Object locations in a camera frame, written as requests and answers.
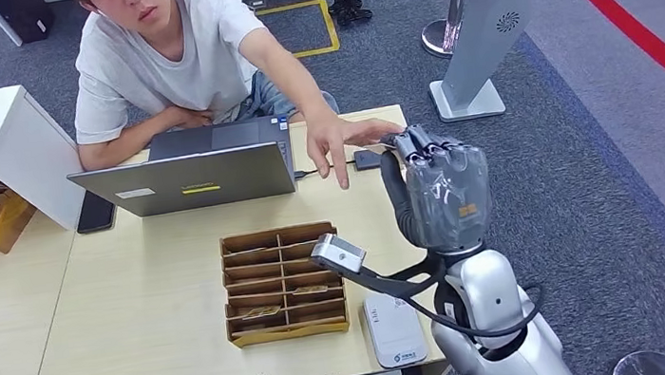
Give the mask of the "person's left hand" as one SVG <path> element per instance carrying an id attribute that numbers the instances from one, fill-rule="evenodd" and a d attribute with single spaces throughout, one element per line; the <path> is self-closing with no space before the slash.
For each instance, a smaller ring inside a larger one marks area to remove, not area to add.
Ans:
<path id="1" fill-rule="evenodd" d="M 307 120 L 305 123 L 310 160 L 322 178 L 334 174 L 343 190 L 348 190 L 350 186 L 346 145 L 369 146 L 380 142 L 386 135 L 404 131 L 400 124 L 376 118 L 350 122 L 335 116 Z"/>

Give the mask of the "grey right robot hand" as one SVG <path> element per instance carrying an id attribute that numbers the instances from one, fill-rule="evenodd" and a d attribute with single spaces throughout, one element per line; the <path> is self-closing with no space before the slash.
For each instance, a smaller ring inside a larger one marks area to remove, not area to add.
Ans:
<path id="1" fill-rule="evenodd" d="M 443 254 L 482 247 L 491 214 L 485 152 L 416 124 L 380 141 L 380 173 L 404 238 Z"/>

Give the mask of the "person's right hand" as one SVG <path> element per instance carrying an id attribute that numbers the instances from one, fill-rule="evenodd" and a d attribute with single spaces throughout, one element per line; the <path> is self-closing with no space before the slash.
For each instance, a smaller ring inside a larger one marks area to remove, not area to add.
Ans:
<path id="1" fill-rule="evenodd" d="M 199 126 L 211 125 L 214 122 L 214 113 L 212 111 L 194 111 L 180 106 L 172 106 L 168 107 L 167 112 L 170 122 L 178 128 L 197 128 Z"/>

